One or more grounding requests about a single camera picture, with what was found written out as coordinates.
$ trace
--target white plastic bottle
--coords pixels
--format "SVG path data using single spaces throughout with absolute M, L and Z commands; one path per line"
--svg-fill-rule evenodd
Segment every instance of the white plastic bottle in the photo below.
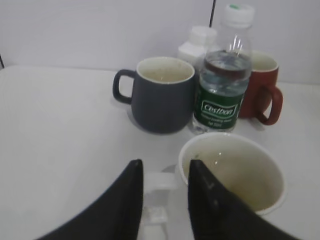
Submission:
M 216 36 L 217 31 L 211 27 L 194 26 L 190 31 L 188 41 L 178 48 L 177 57 L 199 70 L 207 50 L 214 43 Z

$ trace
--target red mug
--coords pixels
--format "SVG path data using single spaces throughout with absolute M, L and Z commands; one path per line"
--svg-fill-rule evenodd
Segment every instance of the red mug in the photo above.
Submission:
M 252 72 L 241 105 L 240 118 L 257 118 L 264 125 L 275 124 L 281 113 L 283 95 L 276 87 L 279 65 L 263 52 L 252 53 Z M 272 101 L 270 115 L 264 112 Z

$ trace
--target table surface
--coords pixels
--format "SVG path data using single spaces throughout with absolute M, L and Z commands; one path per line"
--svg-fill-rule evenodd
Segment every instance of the table surface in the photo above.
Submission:
M 71 219 L 132 159 L 146 171 L 176 164 L 194 135 L 143 131 L 112 97 L 115 72 L 11 66 L 0 71 L 0 239 L 32 240 Z M 130 94 L 132 80 L 121 89 Z M 282 167 L 288 193 L 265 216 L 304 240 L 320 235 L 320 85 L 279 83 L 280 120 L 240 119 L 235 134 L 264 146 Z

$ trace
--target gray mug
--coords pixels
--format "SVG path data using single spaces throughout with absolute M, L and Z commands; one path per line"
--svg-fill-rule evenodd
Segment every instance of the gray mug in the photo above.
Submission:
M 120 93 L 121 76 L 134 79 L 132 96 Z M 195 99 L 195 69 L 172 57 L 152 57 L 139 62 L 136 71 L 122 69 L 113 80 L 114 98 L 131 104 L 132 115 L 144 129 L 168 134 L 189 122 Z

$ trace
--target black object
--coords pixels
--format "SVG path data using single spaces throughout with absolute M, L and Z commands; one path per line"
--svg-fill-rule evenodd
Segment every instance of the black object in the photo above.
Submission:
M 200 160 L 191 160 L 188 204 L 195 240 L 296 240 L 228 191 Z
M 187 125 L 193 112 L 195 96 L 193 76 L 188 80 L 168 83 L 151 81 L 140 72 L 143 71 L 126 69 L 118 71 L 113 80 L 114 98 L 121 103 L 131 104 L 134 119 L 147 131 L 167 134 L 181 130 Z M 132 97 L 120 93 L 121 76 L 134 79 Z
M 39 240 L 136 240 L 143 186 L 143 163 L 132 160 L 97 201 Z
M 5 65 L 4 65 L 4 62 L 2 61 L 1 55 L 0 55 L 0 64 L 1 64 L 1 67 L 4 69 L 4 68 L 5 68 Z
M 211 15 L 210 15 L 210 22 L 209 22 L 209 27 L 210 28 L 212 27 L 212 22 L 214 20 L 215 8 L 216 8 L 216 0 L 213 0 L 212 9 L 211 9 Z

